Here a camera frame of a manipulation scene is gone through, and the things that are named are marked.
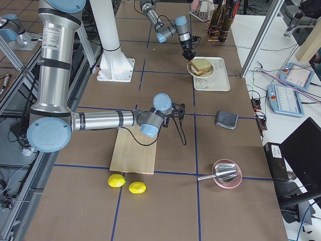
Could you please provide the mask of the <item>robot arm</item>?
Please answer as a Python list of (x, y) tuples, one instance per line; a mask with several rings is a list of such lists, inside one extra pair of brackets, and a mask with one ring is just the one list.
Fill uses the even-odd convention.
[(182, 118), (185, 107), (165, 93), (157, 94), (148, 111), (73, 112), (67, 104), (74, 34), (81, 27), (85, 1), (40, 1), (43, 22), (41, 56), (38, 61), (39, 90), (30, 110), (27, 138), (40, 152), (64, 148), (73, 131), (109, 130), (139, 126), (148, 137), (157, 137), (169, 118)]
[(183, 57), (188, 61), (192, 60), (196, 55), (193, 42), (200, 42), (201, 37), (191, 35), (185, 16), (177, 17), (173, 24), (165, 15), (158, 15), (154, 9), (156, 3), (158, 1), (139, 1), (139, 6), (142, 14), (154, 27), (158, 41), (164, 43), (169, 38), (178, 35)]

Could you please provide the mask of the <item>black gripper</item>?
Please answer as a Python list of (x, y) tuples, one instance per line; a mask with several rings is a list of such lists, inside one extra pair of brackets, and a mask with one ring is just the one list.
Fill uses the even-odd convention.
[(184, 119), (184, 115), (185, 115), (185, 104), (184, 103), (181, 103), (181, 104), (172, 103), (172, 108), (173, 108), (172, 112), (167, 114), (165, 117), (165, 120), (162, 124), (163, 127), (168, 127), (170, 117), (173, 117), (174, 120), (177, 117), (180, 122), (180, 126), (182, 126), (182, 124), (183, 124), (183, 119)]
[(198, 41), (197, 45), (200, 43), (201, 37), (200, 36), (191, 36), (188, 40), (181, 41), (181, 47), (183, 50), (183, 57), (186, 60), (193, 60), (195, 57), (196, 52), (194, 51), (193, 48), (193, 42)]

